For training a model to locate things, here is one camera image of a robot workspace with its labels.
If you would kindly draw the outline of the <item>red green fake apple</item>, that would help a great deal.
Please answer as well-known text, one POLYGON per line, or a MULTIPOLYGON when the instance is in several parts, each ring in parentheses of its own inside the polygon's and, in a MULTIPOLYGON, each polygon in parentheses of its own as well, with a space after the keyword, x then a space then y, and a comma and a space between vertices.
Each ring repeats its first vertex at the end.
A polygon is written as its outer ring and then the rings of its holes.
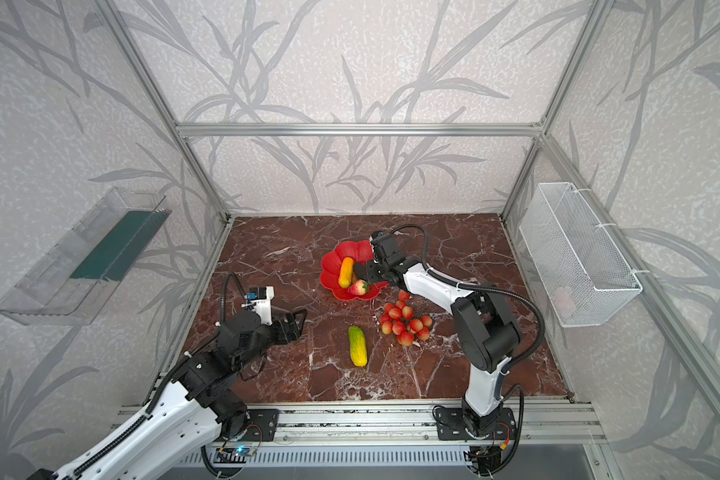
POLYGON ((355 297, 362 297, 369 293, 370 284, 365 280, 357 280, 348 288, 348 291, 355 297))

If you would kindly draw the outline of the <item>yellow fake mango fruit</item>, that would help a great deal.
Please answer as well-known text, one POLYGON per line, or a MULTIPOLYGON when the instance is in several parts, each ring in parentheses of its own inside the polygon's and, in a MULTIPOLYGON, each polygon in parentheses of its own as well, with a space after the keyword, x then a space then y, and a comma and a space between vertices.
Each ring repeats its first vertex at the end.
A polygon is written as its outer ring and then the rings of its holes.
POLYGON ((355 282, 354 264, 355 261, 352 257, 343 258, 338 277, 338 284, 341 288, 348 289, 355 282))

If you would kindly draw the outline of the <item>red fake grape bunch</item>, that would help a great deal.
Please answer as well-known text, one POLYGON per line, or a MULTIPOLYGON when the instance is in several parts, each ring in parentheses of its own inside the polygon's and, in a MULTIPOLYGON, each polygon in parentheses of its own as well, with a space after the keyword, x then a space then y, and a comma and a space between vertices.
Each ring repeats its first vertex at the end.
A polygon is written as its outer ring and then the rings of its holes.
POLYGON ((379 318, 380 332, 394 336, 404 347, 426 342, 432 336, 434 320, 431 316, 417 311, 414 300, 412 294, 399 291, 394 299, 384 303, 379 318))

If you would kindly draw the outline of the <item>green yellow fake cucumber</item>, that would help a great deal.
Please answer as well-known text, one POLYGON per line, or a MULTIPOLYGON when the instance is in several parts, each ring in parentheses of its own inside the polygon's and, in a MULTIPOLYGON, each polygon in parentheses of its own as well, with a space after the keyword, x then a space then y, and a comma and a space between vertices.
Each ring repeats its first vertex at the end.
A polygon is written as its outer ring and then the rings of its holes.
POLYGON ((358 326, 348 329, 350 358, 354 366, 365 367, 368 362, 366 339, 363 330, 358 326))

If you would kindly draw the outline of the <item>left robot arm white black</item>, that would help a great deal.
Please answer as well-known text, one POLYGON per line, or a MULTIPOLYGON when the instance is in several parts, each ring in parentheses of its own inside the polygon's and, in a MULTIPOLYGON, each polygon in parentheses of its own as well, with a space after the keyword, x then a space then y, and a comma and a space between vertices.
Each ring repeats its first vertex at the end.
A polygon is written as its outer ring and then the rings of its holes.
POLYGON ((265 324, 241 309, 173 367, 137 413, 76 459, 35 479, 156 479, 187 454, 249 424, 245 403, 232 391, 242 372, 273 346, 298 340, 307 312, 280 312, 265 324))

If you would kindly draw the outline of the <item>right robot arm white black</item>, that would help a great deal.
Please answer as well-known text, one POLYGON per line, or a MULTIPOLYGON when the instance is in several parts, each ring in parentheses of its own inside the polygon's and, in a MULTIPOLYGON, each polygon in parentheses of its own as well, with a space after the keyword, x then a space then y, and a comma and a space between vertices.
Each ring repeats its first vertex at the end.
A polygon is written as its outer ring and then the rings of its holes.
POLYGON ((466 419, 483 421, 497 411, 504 378, 509 373, 522 333, 505 293, 469 285, 407 256, 392 233, 371 236, 372 259, 361 272, 373 283, 387 282, 422 297, 450 314, 460 348, 470 363, 462 400, 466 419))

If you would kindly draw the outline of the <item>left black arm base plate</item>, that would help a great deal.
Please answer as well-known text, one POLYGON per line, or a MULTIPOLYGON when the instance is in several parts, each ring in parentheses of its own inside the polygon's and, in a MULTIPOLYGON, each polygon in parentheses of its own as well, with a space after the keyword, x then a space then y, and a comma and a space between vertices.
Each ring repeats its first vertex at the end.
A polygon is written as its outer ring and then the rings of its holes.
POLYGON ((224 436, 233 442, 272 442, 279 414, 278 409, 246 410, 225 423, 224 436))

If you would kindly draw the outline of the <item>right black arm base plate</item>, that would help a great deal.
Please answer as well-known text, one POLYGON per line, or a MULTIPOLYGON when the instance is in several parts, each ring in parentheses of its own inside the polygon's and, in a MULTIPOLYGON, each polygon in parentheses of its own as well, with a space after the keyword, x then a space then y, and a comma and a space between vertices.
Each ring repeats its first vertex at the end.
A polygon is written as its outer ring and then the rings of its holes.
POLYGON ((432 416, 439 440, 444 441, 511 441, 517 435, 513 411, 503 404, 485 416, 468 407, 450 408, 435 405, 432 416))

